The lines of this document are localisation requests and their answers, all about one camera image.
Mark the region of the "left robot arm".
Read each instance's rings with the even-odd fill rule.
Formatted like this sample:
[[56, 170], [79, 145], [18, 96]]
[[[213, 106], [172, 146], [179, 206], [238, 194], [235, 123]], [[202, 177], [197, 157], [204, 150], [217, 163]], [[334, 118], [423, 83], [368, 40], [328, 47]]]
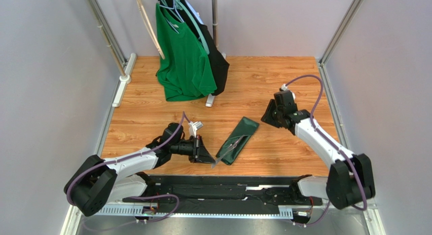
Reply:
[[145, 172], [166, 164], [174, 154], [187, 156], [191, 163], [215, 164], [200, 135], [186, 138], [180, 124], [170, 123], [161, 136], [136, 152], [105, 160], [89, 156], [63, 191], [67, 201], [87, 217], [114, 201], [153, 200], [155, 182]]

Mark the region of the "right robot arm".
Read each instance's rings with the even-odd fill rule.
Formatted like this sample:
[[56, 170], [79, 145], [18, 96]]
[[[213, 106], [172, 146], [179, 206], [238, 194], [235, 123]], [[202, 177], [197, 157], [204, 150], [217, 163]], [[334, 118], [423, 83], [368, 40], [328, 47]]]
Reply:
[[312, 148], [329, 170], [327, 177], [303, 175], [293, 181], [298, 196], [326, 199], [339, 210], [360, 202], [366, 204], [375, 197], [370, 158], [342, 146], [312, 118], [309, 111], [298, 110], [291, 91], [275, 93], [261, 120], [276, 128], [288, 129]]

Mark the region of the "dark green cloth napkin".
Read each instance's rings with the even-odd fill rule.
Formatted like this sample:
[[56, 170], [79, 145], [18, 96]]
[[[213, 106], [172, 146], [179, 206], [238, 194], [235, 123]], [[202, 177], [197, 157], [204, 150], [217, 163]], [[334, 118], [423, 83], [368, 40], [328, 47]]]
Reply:
[[244, 116], [219, 149], [217, 159], [226, 165], [232, 165], [259, 126], [259, 123]]

